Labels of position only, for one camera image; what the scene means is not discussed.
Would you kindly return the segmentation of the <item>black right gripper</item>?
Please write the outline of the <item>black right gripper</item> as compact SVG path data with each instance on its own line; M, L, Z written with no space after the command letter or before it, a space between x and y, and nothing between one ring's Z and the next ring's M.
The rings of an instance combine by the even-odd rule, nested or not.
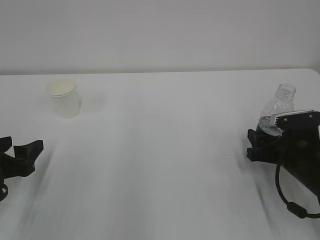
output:
M252 147L246 149L246 157L251 162L278 165L320 164L319 117L275 117L274 125L283 131L282 137L253 129L247 131ZM282 140L280 154L273 149L254 149L270 147Z

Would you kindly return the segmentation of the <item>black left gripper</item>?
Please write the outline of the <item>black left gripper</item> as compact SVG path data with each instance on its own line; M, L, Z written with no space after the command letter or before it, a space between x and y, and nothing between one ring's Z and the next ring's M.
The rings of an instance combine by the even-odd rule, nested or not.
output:
M0 138L0 170L4 179L27 177L35 171L35 161L44 150L43 140L13 147L14 157L6 152L13 146L12 137Z

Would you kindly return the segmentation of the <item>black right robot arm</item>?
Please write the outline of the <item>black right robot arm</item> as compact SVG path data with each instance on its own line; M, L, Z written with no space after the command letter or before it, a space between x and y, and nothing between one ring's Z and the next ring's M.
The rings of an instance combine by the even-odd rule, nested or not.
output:
M316 196L320 195L320 117L281 117L277 125L281 136L271 136L262 130L249 129L251 147L246 157L252 162L280 164Z

